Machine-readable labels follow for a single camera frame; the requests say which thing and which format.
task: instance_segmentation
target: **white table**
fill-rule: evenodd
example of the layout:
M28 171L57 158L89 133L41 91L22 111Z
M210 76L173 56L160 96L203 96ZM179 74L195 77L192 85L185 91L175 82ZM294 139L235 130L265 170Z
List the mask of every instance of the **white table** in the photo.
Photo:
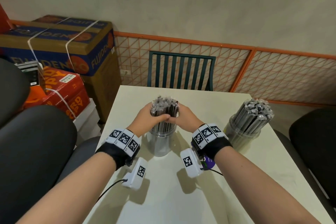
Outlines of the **white table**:
M158 95L176 98L202 121L216 123L221 129L241 103L251 98L249 94L120 86L99 146L114 128L127 127L138 111ZM176 132L174 148L164 157L153 157L143 138L138 156L149 163L141 188L132 191L120 184L114 186L84 223L253 223L221 175L206 171L196 179L187 176L179 153L190 146L191 133L179 127ZM322 224L333 224L269 124L244 155ZM124 168L115 172L107 187L124 174Z

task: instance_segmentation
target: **wall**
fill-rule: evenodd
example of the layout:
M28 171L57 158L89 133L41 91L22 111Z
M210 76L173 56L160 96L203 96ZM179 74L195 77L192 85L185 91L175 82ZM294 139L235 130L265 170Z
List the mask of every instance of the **wall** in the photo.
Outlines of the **wall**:
M0 0L12 19L110 20L123 32L336 53L336 0Z

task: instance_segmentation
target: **bundle of straws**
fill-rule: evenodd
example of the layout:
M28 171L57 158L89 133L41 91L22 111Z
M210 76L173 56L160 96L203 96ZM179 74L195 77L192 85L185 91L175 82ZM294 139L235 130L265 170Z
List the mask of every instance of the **bundle of straws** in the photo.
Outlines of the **bundle of straws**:
M274 117L268 102L263 99L245 101L235 116L233 123L246 134L257 134Z
M152 101L152 109L150 110L150 114L152 116L160 116L162 114L169 114L171 117L176 117L177 112L179 110L178 101L171 97L163 98L159 96L156 100ZM165 133L174 128L174 124L167 123L162 121L156 124L152 131Z

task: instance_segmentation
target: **label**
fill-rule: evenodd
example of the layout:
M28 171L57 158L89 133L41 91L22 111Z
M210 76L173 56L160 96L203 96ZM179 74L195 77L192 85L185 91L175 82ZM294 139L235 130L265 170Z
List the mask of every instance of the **label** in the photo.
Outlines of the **label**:
M63 77L60 80L60 82L68 83L68 82L70 82L75 77L76 77L76 75L74 75L74 74L67 74L65 77Z
M208 158L207 156L205 156L201 160L201 164L202 164L204 170L209 170L209 169L213 168L216 165L215 161L212 160L211 158Z

